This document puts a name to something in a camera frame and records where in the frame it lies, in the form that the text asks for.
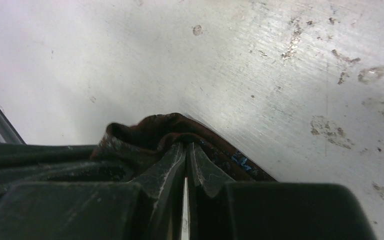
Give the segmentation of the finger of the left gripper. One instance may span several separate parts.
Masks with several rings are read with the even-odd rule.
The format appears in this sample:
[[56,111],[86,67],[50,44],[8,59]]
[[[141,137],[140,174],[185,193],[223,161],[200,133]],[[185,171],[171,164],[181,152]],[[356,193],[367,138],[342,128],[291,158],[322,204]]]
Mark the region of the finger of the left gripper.
[[94,148],[0,143],[0,195],[23,182],[128,182],[132,178],[134,172],[120,160],[91,160]]

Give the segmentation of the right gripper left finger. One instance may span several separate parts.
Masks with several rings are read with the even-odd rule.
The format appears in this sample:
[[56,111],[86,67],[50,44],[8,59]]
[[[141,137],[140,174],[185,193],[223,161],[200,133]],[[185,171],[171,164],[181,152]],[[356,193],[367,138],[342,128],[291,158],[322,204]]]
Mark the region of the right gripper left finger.
[[129,181],[26,181],[0,195],[0,240],[179,240],[186,153]]

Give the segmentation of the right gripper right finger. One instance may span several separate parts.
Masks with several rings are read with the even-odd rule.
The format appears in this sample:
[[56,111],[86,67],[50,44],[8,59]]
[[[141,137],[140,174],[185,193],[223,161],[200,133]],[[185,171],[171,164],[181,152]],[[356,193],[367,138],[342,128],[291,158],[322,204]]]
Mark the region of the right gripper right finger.
[[235,181],[199,145],[186,149],[192,240],[373,240],[356,197],[338,184]]

